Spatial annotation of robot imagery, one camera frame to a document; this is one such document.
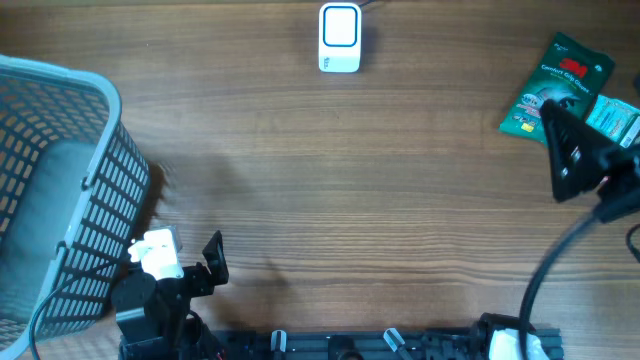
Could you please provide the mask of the green 3M glove package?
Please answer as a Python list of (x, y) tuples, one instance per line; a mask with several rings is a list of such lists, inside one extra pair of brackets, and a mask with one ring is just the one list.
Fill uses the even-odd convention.
[(564, 33), (556, 33), (515, 97), (499, 130), (545, 143), (541, 120), (543, 103), (552, 100), (582, 118), (614, 68), (615, 61), (609, 55), (592, 50)]

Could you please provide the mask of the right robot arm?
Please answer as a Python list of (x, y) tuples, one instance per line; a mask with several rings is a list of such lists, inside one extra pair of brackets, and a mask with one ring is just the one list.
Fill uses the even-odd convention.
[(548, 146), (552, 194), (564, 202), (595, 190), (599, 198), (589, 212), (549, 248), (533, 272), (518, 316), (507, 320), (489, 341), (487, 359), (544, 359), (530, 318), (537, 294), (556, 261), (596, 224), (611, 223), (639, 211), (639, 147), (625, 148), (601, 134), (554, 100), (540, 108)]

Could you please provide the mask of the white wipes packet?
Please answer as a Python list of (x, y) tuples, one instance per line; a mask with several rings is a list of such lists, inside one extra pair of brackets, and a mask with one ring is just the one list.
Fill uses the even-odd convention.
[(586, 123), (624, 148), (639, 144), (639, 109), (619, 99), (599, 95)]

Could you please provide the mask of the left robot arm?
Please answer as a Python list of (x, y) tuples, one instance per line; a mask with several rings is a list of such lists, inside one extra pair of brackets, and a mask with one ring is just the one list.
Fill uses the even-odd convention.
[(122, 333), (120, 359), (225, 359), (227, 351), (191, 300), (210, 296), (225, 285), (229, 271), (222, 234), (217, 231), (202, 255), (204, 263), (182, 266), (182, 245), (173, 226), (150, 230), (128, 249), (141, 266), (120, 281), (111, 294)]

